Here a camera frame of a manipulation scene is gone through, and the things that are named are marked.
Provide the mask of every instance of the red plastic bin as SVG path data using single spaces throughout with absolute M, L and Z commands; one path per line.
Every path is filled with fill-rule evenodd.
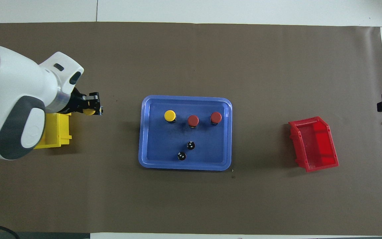
M 338 166 L 329 125 L 320 117 L 288 122 L 299 167 L 306 172 Z

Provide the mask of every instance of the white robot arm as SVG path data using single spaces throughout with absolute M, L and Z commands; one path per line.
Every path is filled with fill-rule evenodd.
M 56 52 L 41 64 L 0 46 L 0 159 L 17 159 L 40 141 L 45 113 L 102 115 L 98 92 L 75 88 L 84 69 Z

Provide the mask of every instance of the black knob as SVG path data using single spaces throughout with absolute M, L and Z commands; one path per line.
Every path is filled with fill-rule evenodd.
M 186 155 L 185 152 L 179 152 L 179 153 L 178 153 L 178 159 L 179 159 L 179 160 L 184 160 L 184 159 L 186 159 L 186 158 L 187 158 L 187 155 Z
M 187 143 L 187 148 L 190 150 L 193 150 L 195 148 L 195 143 L 193 141 L 190 141 Z

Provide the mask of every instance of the button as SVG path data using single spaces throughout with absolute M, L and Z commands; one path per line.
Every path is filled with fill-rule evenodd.
M 187 154 L 185 152 L 179 152 L 178 153 L 178 159 L 179 160 L 184 160 L 187 158 Z
M 213 112 L 210 115 L 210 123 L 219 124 L 222 121 L 222 115 L 219 112 Z
M 168 110 L 165 112 L 165 120 L 167 122 L 175 122 L 176 121 L 176 113 L 173 110 Z
M 193 141 L 190 141 L 187 143 L 187 148 L 189 150 L 193 150 L 195 148 L 195 143 Z
M 192 128 L 195 128 L 198 124 L 199 120 L 198 120 L 198 117 L 197 115 L 191 115 L 190 117 L 188 117 L 188 125 Z

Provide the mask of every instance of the brown mat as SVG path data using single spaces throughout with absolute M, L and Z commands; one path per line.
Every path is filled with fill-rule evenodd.
M 0 45 L 55 51 L 99 91 L 68 146 L 0 160 L 0 224 L 19 231 L 382 235 L 380 29 L 183 23 L 0 24 Z M 224 172 L 138 163 L 150 94 L 232 101 Z M 306 173 L 288 121 L 322 117 L 340 166 Z

